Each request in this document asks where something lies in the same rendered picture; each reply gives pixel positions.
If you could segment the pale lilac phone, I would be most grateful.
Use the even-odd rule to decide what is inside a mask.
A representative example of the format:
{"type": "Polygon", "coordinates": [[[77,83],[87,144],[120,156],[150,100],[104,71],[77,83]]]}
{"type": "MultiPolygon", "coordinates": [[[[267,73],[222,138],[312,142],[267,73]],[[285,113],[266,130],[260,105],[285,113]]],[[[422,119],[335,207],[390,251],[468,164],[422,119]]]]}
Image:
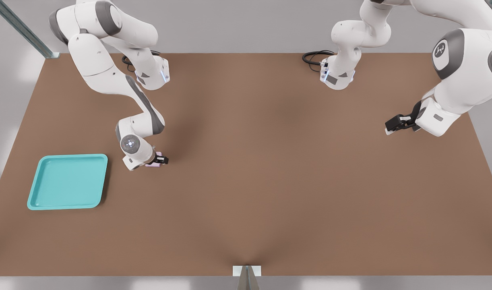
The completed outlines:
{"type": "Polygon", "coordinates": [[[145,164],[146,167],[161,167],[163,164],[163,154],[161,152],[156,151],[154,158],[150,163],[145,164]]]}

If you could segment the pale blue-green tray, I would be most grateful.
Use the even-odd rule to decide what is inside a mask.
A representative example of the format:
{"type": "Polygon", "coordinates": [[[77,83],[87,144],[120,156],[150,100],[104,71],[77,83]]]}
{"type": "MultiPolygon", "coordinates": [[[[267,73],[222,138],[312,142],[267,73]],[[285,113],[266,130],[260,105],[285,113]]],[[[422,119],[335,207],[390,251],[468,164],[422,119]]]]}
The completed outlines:
{"type": "Polygon", "coordinates": [[[27,200],[30,210],[92,209],[102,199],[108,157],[104,154],[44,156],[27,200]]]}

